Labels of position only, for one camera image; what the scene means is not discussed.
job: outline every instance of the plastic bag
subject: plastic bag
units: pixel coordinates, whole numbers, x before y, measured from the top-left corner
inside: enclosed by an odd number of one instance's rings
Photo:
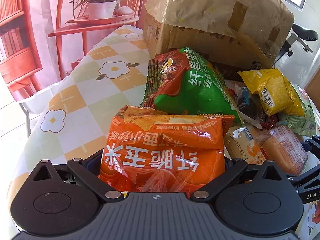
[[[235,84],[235,97],[241,119],[262,130],[260,116],[263,110],[257,95],[252,94],[247,87]]]
[[[223,136],[233,120],[125,106],[112,119],[100,178],[119,191],[190,195],[225,171]]]
[[[240,134],[235,136],[234,132],[238,129]],[[266,158],[254,139],[258,133],[259,130],[248,123],[245,123],[245,127],[230,127],[224,137],[230,157],[241,158],[249,164],[262,164]]]
[[[284,124],[277,124],[257,138],[260,149],[289,174],[300,175],[308,155],[295,134]]]
[[[284,111],[287,114],[304,116],[299,98],[282,73],[274,69],[237,72],[251,93],[258,93],[263,110],[269,115]]]
[[[294,90],[300,98],[302,109],[305,116],[295,116],[284,113],[278,113],[279,119],[285,121],[288,127],[299,135],[305,135],[312,137],[316,135],[316,120],[312,110],[312,106],[309,97],[305,90],[300,88],[298,85],[292,84]]]
[[[170,51],[149,62],[141,106],[169,114],[231,114],[241,123],[220,72],[189,48]]]
[[[237,98],[237,95],[236,95],[236,92],[235,92],[235,87],[236,85],[239,86],[239,87],[245,87],[245,84],[243,82],[238,82],[238,81],[233,81],[233,80],[228,80],[228,79],[225,79],[224,80],[224,83],[229,91],[229,94],[233,97],[233,99],[236,101],[236,98]]]
[[[274,114],[272,116],[268,116],[267,114],[265,113],[262,113],[260,116],[259,116],[259,121],[260,121],[260,125],[269,130],[271,129],[272,127],[274,127],[276,125],[277,122],[279,122],[279,119],[278,117]]]

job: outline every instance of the green snack bag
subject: green snack bag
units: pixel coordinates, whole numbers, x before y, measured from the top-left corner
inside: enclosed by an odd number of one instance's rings
[[[288,127],[295,133],[312,137],[313,135],[316,135],[316,121],[309,97],[305,90],[300,88],[298,85],[292,83],[291,85],[299,96],[305,116],[278,113],[279,120],[287,122]]]
[[[189,48],[177,49],[149,61],[141,107],[168,114],[231,114],[242,123],[223,76]]]

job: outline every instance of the barcode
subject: barcode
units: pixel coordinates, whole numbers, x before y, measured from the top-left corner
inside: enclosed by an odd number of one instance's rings
[[[275,103],[273,102],[272,97],[270,96],[270,93],[266,87],[261,91],[261,96],[262,101],[267,105],[268,108],[275,106]]]
[[[309,127],[308,127],[308,130],[313,131],[314,129],[315,129],[315,124],[314,123],[310,123]]]
[[[265,124],[269,124],[270,123],[270,117],[267,114],[263,114],[261,116],[261,122],[263,122]]]

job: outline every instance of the tablecloth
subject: tablecloth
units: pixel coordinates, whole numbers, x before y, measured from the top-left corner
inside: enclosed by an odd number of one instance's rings
[[[149,59],[142,30],[130,25],[118,28],[90,50],[61,82],[28,138],[9,187],[8,206],[40,160],[64,164],[73,158],[85,159],[105,146],[111,118],[124,105],[142,102]],[[320,134],[320,114],[313,108]],[[305,170],[320,163],[308,155]],[[320,232],[320,224],[311,221],[315,208],[315,202],[304,205],[296,231],[301,239],[312,239]]]

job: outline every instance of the red chair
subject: red chair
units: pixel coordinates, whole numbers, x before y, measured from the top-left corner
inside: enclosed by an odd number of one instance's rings
[[[58,66],[60,72],[60,78],[63,79],[66,76],[66,73],[62,68],[62,60],[61,60],[61,46],[62,46],[62,35],[74,34],[74,33],[82,33],[82,44],[83,44],[83,54],[84,56],[88,53],[87,49],[87,32],[88,31],[96,31],[96,30],[104,30],[109,28],[117,28],[121,27],[125,24],[130,24],[135,26],[136,22],[139,20],[138,11],[140,8],[141,0],[121,0],[120,6],[129,6],[134,12],[135,17],[115,23],[104,24],[104,25],[80,25],[80,24],[71,24],[65,27],[61,27],[61,9],[63,0],[58,0],[57,6],[57,22],[56,22],[56,30],[49,33],[48,37],[56,36],[56,44],[57,44],[57,53],[58,53]]]

